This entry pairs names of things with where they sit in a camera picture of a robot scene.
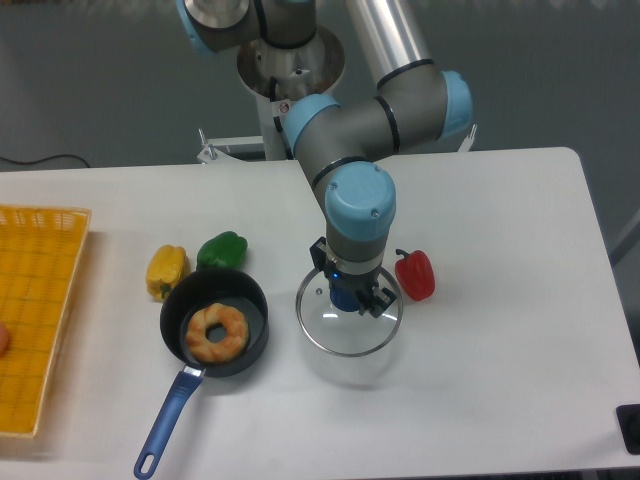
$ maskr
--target green bell pepper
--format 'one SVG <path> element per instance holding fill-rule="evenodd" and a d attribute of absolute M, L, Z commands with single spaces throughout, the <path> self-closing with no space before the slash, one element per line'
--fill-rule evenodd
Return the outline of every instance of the green bell pepper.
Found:
<path fill-rule="evenodd" d="M 196 270 L 210 267 L 239 268 L 246 253 L 246 238 L 235 232 L 221 233 L 200 247 Z"/>

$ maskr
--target black pan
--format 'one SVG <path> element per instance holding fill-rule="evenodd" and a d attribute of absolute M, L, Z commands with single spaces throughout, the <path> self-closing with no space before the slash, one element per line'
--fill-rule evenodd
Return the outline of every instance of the black pan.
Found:
<path fill-rule="evenodd" d="M 189 320 L 198 310 L 222 303 L 240 310 L 249 326 L 249 341 L 238 357 L 224 364 L 197 361 L 186 345 Z M 171 353 L 185 362 L 167 394 L 160 413 L 142 447 L 134 467 L 139 479 L 151 478 L 169 441 L 180 412 L 191 394 L 202 382 L 202 377 L 228 377 L 235 375 L 258 359 L 269 339 L 267 300 L 260 286 L 249 275 L 238 270 L 212 268 L 198 270 L 182 280 L 169 294 L 160 313 L 160 332 Z M 211 341 L 224 336 L 222 328 L 208 332 Z"/>

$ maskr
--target yellow basket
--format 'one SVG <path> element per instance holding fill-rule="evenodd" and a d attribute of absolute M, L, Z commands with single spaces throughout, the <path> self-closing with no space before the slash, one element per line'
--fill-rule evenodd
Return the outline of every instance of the yellow basket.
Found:
<path fill-rule="evenodd" d="M 0 436 L 33 437 L 91 211 L 0 205 Z"/>

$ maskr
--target toy donut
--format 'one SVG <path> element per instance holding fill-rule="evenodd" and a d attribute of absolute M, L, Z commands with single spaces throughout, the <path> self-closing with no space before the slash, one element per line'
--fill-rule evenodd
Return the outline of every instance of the toy donut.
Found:
<path fill-rule="evenodd" d="M 227 332 L 219 342 L 207 338 L 207 330 L 222 325 Z M 234 307 L 214 303 L 198 310 L 189 320 L 187 347 L 203 363 L 226 363 L 236 358 L 247 345 L 249 327 L 242 312 Z"/>

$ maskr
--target yellow bell pepper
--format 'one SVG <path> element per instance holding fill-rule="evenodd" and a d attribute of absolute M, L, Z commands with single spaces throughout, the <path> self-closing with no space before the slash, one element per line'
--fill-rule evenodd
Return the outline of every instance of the yellow bell pepper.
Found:
<path fill-rule="evenodd" d="M 189 271 L 185 249 L 164 245 L 158 249 L 147 267 L 147 291 L 156 300 L 164 302 L 169 292 Z"/>

